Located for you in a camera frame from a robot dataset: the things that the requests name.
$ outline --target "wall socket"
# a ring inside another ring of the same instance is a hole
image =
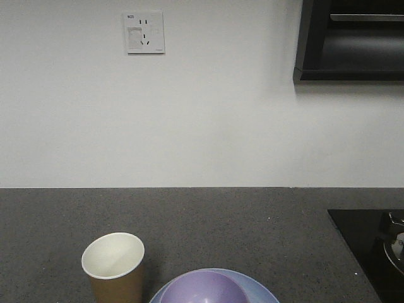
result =
[[[164,54],[163,12],[124,13],[126,52],[128,54]]]

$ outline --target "black cabinet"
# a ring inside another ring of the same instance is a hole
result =
[[[304,80],[404,80],[404,1],[303,0],[294,81]]]

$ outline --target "bowl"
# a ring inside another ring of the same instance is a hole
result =
[[[175,278],[160,303],[249,303],[241,286],[213,271],[196,270]]]

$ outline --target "paper cup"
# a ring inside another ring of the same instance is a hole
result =
[[[92,242],[81,257],[97,303],[141,303],[143,287],[142,241],[116,232]]]

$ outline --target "plate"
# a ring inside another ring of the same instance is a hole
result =
[[[223,275],[228,276],[237,282],[245,291],[247,298],[250,303],[279,303],[278,299],[262,284],[246,276],[242,273],[238,273],[233,270],[225,270],[222,268],[202,268],[200,270],[209,270],[214,271],[216,273],[221,273]],[[160,303],[162,294],[164,290],[169,286],[169,283],[164,285],[151,299],[150,303]]]

